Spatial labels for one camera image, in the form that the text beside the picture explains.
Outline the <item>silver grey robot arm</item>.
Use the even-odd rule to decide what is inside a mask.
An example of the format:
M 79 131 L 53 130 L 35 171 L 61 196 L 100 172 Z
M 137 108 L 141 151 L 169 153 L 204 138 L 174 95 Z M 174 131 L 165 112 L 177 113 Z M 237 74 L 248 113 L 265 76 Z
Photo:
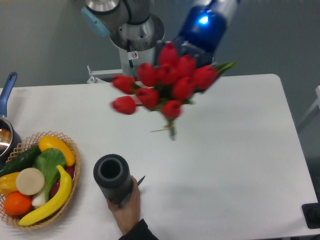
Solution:
M 240 4 L 238 0 L 195 0 L 172 40 L 178 54 L 191 55 L 196 66 L 209 65 Z M 126 52 L 152 50 L 155 63 L 165 42 L 162 21 L 150 11 L 148 0 L 87 0 L 81 14 L 99 36 Z

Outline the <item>dark sleeved forearm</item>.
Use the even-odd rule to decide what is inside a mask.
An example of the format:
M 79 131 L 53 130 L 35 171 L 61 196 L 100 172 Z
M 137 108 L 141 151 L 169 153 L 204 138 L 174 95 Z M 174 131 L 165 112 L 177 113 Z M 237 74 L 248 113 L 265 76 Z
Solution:
M 141 219 L 127 234 L 119 240 L 159 240 L 149 229 L 144 219 Z

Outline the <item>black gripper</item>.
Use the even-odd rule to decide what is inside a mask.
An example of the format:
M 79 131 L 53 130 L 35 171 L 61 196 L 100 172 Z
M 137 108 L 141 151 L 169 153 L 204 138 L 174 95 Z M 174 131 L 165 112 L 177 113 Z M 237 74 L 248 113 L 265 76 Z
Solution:
M 226 18 L 203 5 L 193 6 L 178 35 L 172 40 L 179 56 L 190 55 L 198 68 L 210 65 L 214 53 L 227 29 Z M 155 45 L 154 64 L 161 65 L 165 59 L 166 42 L 158 40 Z

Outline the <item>bare human hand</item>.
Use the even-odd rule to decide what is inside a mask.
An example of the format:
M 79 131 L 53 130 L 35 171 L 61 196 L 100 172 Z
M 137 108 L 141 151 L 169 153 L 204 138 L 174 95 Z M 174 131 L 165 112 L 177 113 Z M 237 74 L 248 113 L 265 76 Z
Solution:
M 117 226 L 123 235 L 127 234 L 139 221 L 141 213 L 141 192 L 138 182 L 131 176 L 132 191 L 127 202 L 121 207 L 117 207 L 110 200 L 107 200 L 109 210 L 112 212 Z

